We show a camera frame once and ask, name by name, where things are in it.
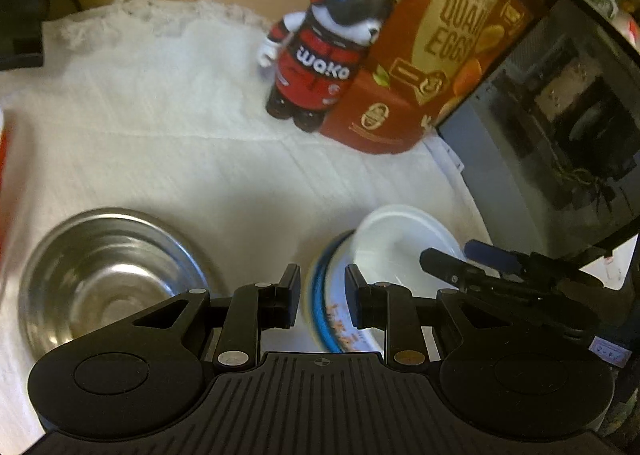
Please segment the panda toy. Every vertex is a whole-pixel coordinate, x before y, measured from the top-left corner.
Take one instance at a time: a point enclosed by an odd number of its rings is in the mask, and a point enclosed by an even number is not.
[[[378,39],[396,0],[310,0],[306,12],[275,24],[258,51],[258,64],[276,64],[266,109],[274,118],[293,117],[306,132],[348,89]]]

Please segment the white plate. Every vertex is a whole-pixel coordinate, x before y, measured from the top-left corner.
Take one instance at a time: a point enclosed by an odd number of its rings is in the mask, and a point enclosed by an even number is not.
[[[385,206],[369,214],[351,241],[351,258],[367,283],[388,281],[414,296],[435,298],[452,285],[427,275],[420,254],[434,247],[460,260],[465,257],[449,230],[431,215],[411,206]]]
[[[351,323],[351,315],[344,294],[344,269],[352,262],[352,240],[353,237],[350,237],[340,245],[327,268],[324,279],[324,308],[328,325],[343,351],[382,352],[380,345],[384,344],[384,332],[376,329],[358,330]]]

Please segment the white tablecloth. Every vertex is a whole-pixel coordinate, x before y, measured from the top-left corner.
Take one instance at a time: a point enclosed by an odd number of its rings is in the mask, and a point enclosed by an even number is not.
[[[486,239],[437,138],[368,156],[270,118],[254,61],[263,20],[212,2],[135,0],[45,25],[46,66],[0,73],[12,142],[0,194],[0,453],[42,430],[26,396],[32,361],[16,297],[28,255],[56,223],[123,206],[195,240],[221,292],[308,269],[334,235],[385,204],[410,204],[460,243]],[[313,350],[306,324],[265,349]]]

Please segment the blue rim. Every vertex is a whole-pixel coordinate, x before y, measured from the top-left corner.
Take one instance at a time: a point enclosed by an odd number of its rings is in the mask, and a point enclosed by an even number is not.
[[[346,231],[342,235],[336,237],[322,252],[321,257],[316,263],[316,270],[312,278],[311,285],[311,317],[318,331],[318,336],[321,342],[324,344],[326,350],[331,353],[343,352],[340,343],[334,336],[334,332],[329,325],[329,318],[326,314],[326,308],[324,306],[324,284],[326,278],[326,271],[329,267],[332,257],[338,250],[340,245],[353,235],[354,229]]]

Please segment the stainless steel bowl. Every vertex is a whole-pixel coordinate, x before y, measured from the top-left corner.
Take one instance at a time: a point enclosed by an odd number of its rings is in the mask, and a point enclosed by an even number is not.
[[[19,319],[35,359],[74,338],[181,292],[214,286],[187,239],[124,209],[80,213],[34,250],[22,275]]]

